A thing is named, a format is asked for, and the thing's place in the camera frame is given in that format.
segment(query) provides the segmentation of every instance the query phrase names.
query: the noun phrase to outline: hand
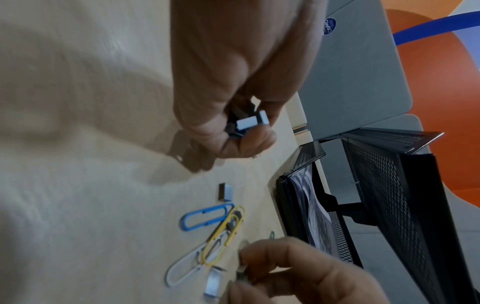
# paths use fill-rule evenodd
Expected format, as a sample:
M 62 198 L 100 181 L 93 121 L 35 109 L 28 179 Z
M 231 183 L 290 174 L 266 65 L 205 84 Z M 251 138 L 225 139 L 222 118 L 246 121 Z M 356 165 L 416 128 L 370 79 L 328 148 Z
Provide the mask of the hand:
M 293 237 L 257 241 L 242 249 L 240 258 L 254 284 L 230 285 L 232 304 L 273 304 L 271 297 L 292 294 L 303 304 L 389 303 L 370 274 Z M 277 266 L 288 269 L 270 273 Z
M 323 35 L 327 0 L 170 2 L 173 111 L 220 158 L 251 157 L 277 139 L 271 125 L 305 80 Z M 229 105 L 261 100 L 270 125 L 224 132 Z

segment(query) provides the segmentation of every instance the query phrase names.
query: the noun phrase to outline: logo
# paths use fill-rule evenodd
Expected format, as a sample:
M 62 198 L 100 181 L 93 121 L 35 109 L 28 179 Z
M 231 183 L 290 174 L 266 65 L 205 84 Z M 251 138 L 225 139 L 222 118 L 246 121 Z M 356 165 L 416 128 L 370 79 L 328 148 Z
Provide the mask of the logo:
M 335 30 L 336 26 L 337 26 L 337 22 L 335 21 L 335 19 L 327 18 L 325 20 L 325 27 L 323 28 L 323 34 L 324 35 L 331 34 Z

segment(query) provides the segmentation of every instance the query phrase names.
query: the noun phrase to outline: gray laptop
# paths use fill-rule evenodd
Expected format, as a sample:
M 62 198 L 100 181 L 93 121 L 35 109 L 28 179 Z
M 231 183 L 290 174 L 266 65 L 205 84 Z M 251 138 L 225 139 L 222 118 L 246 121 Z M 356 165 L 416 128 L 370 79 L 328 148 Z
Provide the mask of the gray laptop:
M 330 19 L 298 92 L 313 139 L 409 111 L 412 98 L 380 0 L 330 0 L 327 18 L 335 26 Z

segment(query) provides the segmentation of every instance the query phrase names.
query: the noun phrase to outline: yellow paper clip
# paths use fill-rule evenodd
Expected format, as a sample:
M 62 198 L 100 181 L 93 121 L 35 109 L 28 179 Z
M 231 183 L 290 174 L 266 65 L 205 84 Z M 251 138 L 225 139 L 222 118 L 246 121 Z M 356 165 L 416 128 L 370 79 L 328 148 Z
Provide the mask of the yellow paper clip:
M 235 211 L 242 210 L 243 213 L 240 218 L 234 214 Z M 245 218 L 245 209 L 242 206 L 235 206 L 230 212 L 228 213 L 226 219 L 218 226 L 218 228 L 215 230 L 215 233 L 211 236 L 211 238 L 208 240 L 206 246 L 203 248 L 203 251 L 201 252 L 201 261 L 203 264 L 212 266 L 215 264 L 220 256 L 222 255 L 222 252 L 224 251 L 225 247 L 228 246 L 230 243 L 230 240 L 232 237 L 235 235 L 235 232 L 237 231 L 237 228 L 240 226 L 240 223 L 243 222 Z M 228 239 L 226 239 L 225 243 L 221 245 L 220 251 L 216 255 L 215 259 L 212 261 L 207 261 L 207 253 L 211 251 L 211 246 L 212 242 L 214 242 L 218 236 L 225 230 L 227 229 L 227 224 L 232 220 L 235 219 L 236 225 L 233 228 L 233 230 L 230 232 L 230 235 L 228 236 Z

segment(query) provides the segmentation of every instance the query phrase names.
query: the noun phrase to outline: beige tabletop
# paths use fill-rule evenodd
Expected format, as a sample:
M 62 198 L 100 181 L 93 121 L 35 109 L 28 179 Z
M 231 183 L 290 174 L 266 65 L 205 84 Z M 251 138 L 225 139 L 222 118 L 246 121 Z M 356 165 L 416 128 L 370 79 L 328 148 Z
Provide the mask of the beige tabletop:
M 172 114 L 167 0 L 3 1 L 0 40 L 0 302 L 205 302 L 207 268 L 164 276 L 213 231 L 179 220 L 218 204 L 222 182 L 246 217 L 220 266 L 283 235 L 288 118 L 258 158 L 199 158 Z

